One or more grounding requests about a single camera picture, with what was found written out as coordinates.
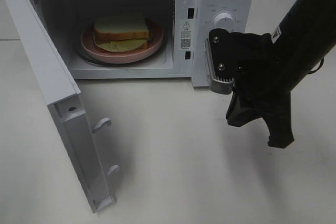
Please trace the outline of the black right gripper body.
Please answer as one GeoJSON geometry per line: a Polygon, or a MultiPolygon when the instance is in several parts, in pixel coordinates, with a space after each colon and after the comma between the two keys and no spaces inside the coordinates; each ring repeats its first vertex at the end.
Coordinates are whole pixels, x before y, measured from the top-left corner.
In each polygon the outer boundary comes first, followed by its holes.
{"type": "Polygon", "coordinates": [[[291,96],[266,94],[278,73],[278,61],[272,52],[270,34],[232,33],[238,54],[233,93],[250,100],[266,122],[268,146],[286,148],[294,137],[291,128],[291,96]]]}

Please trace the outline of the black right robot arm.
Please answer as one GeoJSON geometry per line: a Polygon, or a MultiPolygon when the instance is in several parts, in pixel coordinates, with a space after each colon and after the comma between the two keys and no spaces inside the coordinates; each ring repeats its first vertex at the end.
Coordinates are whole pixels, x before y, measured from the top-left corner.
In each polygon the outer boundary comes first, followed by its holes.
{"type": "Polygon", "coordinates": [[[213,29],[205,43],[209,88],[232,94],[226,120],[241,127],[262,118],[268,145],[293,141],[291,91],[318,71],[335,46],[335,0],[296,0],[272,34],[213,29]]]}

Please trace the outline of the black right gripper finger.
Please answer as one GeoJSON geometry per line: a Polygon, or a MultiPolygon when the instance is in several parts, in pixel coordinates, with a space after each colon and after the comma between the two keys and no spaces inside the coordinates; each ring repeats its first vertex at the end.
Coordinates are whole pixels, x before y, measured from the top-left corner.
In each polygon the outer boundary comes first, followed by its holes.
{"type": "Polygon", "coordinates": [[[229,32],[225,29],[215,28],[205,40],[205,61],[209,89],[219,94],[231,94],[234,78],[229,72],[229,63],[225,58],[226,39],[229,32]]]}
{"type": "Polygon", "coordinates": [[[259,118],[261,118],[261,115],[253,103],[234,92],[226,113],[228,125],[241,127],[259,118]]]}

